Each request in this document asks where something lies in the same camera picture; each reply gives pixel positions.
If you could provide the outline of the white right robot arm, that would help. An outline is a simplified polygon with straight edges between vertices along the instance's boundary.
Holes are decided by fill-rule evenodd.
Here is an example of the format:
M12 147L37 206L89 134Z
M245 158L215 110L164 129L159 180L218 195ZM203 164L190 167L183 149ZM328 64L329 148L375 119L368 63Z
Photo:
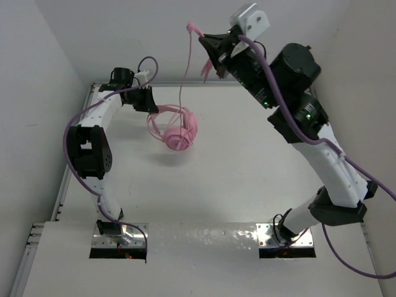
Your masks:
M219 77L231 74L262 107L272 110L269 123L302 154L322 181L312 199L287 210L273 224L274 240L288 245L319 223L341 226L361 222L367 211L363 202L374 196L377 186L346 161L327 113L309 92L321 73L310 48L289 43L267 63L259 47L232 55L240 36L240 29L233 27L226 34L205 34L199 42Z

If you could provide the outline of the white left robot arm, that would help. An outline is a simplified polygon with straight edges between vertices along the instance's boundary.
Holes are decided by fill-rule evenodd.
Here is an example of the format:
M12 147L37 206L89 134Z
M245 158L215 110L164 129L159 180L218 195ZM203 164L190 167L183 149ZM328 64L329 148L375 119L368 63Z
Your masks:
M78 182L91 194L98 212L97 228L101 235L118 237L126 224L123 210L105 179L113 165L106 130L114 115L125 105L136 111L157 111L151 81L156 73L116 67L107 83L93 94L91 103L74 116L64 131L62 146L67 165Z

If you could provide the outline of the pink headphones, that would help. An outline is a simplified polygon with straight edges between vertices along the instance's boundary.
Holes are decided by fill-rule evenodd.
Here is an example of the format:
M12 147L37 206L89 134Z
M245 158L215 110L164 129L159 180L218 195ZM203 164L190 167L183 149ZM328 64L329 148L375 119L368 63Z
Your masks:
M146 123L149 133L174 151L187 150L193 145L198 127L196 117L187 108L178 105L158 105L158 113L150 113ZM162 132L156 124L156 118L163 113L173 113Z

